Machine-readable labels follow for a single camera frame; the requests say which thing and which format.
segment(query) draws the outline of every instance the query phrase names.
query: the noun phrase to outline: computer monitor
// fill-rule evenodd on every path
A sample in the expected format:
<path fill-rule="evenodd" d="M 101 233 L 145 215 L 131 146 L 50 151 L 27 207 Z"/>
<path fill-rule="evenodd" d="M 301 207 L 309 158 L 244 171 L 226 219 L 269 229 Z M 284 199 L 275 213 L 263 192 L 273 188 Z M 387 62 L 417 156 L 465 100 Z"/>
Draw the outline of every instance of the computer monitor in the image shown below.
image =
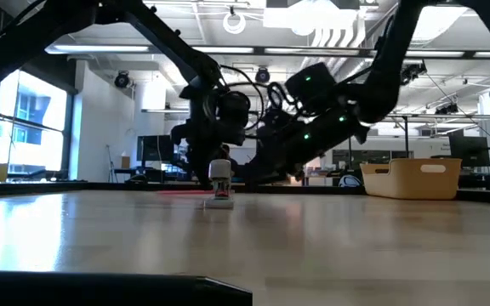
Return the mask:
<path fill-rule="evenodd" d="M 173 159 L 174 143 L 169 135 L 139 136 L 137 138 L 138 162 L 170 162 Z"/>
<path fill-rule="evenodd" d="M 462 167 L 490 167 L 486 137 L 449 136 L 451 157 L 463 160 Z"/>

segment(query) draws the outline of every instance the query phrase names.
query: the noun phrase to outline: security camera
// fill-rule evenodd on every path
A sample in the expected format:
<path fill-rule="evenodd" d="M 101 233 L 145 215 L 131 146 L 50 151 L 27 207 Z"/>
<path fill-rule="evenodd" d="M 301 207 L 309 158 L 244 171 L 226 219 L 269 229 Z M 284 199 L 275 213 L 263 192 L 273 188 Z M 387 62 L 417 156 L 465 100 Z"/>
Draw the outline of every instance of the security camera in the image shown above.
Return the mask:
<path fill-rule="evenodd" d="M 268 72 L 268 68 L 260 67 L 259 71 L 256 73 L 256 82 L 269 82 L 270 81 L 270 72 Z"/>
<path fill-rule="evenodd" d="M 115 86 L 118 88 L 130 88 L 134 85 L 134 82 L 129 78 L 129 71 L 119 71 L 117 78 L 115 78 Z"/>

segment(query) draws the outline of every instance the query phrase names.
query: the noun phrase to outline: table surface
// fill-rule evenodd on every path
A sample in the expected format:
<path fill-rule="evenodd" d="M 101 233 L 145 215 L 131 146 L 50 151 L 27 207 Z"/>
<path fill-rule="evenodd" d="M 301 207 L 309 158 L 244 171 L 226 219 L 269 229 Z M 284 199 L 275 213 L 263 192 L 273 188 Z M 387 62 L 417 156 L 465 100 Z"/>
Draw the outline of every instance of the table surface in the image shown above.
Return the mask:
<path fill-rule="evenodd" d="M 258 305 L 490 305 L 490 205 L 78 191 L 0 198 L 0 269 L 208 275 Z"/>

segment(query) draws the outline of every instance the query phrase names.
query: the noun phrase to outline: ceiling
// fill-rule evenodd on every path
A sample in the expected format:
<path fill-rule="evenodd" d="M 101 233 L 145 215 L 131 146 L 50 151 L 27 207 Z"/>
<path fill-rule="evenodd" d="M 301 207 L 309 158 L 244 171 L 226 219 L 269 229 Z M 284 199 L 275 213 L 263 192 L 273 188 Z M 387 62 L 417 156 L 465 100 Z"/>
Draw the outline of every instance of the ceiling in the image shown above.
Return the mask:
<path fill-rule="evenodd" d="M 0 0 L 0 7 L 12 15 L 17 15 L 32 0 Z M 223 19 L 228 9 L 225 7 L 205 7 L 201 5 L 169 6 L 157 5 L 157 15 L 172 29 L 179 29 L 181 37 L 189 44 L 225 45 L 225 46 L 310 46 L 314 35 L 298 36 L 290 29 L 263 27 L 261 20 L 265 0 L 249 1 L 252 8 L 237 8 L 237 12 L 245 12 L 246 27 L 240 34 L 230 34 L 223 27 Z M 378 24 L 385 12 L 396 4 L 396 0 L 379 0 L 379 8 L 366 14 L 366 30 Z M 131 25 L 93 25 L 68 37 L 62 42 L 81 44 L 147 44 Z M 375 39 L 369 38 L 360 44 L 372 47 Z M 469 10 L 443 34 L 425 45 L 426 48 L 437 49 L 485 49 L 490 50 L 490 33 L 473 11 Z M 172 84 L 168 89 L 168 101 L 172 105 L 181 105 L 178 92 L 184 87 L 185 81 L 176 66 L 164 55 L 160 54 L 98 54 L 92 58 L 100 72 L 107 76 L 115 76 L 118 70 L 129 65 L 135 67 L 139 62 L 145 69 L 132 70 L 130 76 L 136 82 L 146 82 L 153 77 L 149 65 L 156 63 L 158 70 Z M 258 66 L 267 66 L 272 79 L 284 82 L 288 77 L 300 70 L 304 57 L 269 57 L 269 56 L 214 56 L 220 64 L 251 67 L 252 74 Z M 352 71 L 362 59 L 349 59 L 339 69 L 339 73 Z M 424 111 L 424 106 L 439 101 L 446 94 L 457 94 L 459 106 L 465 111 L 476 109 L 477 93 L 486 90 L 490 85 L 490 60 L 426 60 L 429 76 L 422 76 L 402 88 L 398 111 Z M 246 94 L 254 95 L 249 89 Z"/>

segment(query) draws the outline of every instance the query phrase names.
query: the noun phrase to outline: beige plastic basket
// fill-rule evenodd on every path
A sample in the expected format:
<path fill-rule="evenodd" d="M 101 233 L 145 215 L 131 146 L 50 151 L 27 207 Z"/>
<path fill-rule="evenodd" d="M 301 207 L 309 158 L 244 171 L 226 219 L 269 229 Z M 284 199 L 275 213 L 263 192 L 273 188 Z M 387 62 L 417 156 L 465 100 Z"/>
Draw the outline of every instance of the beige plastic basket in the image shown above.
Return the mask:
<path fill-rule="evenodd" d="M 395 159 L 389 165 L 362 164 L 371 196 L 408 200 L 452 200 L 459 188 L 460 159 Z"/>

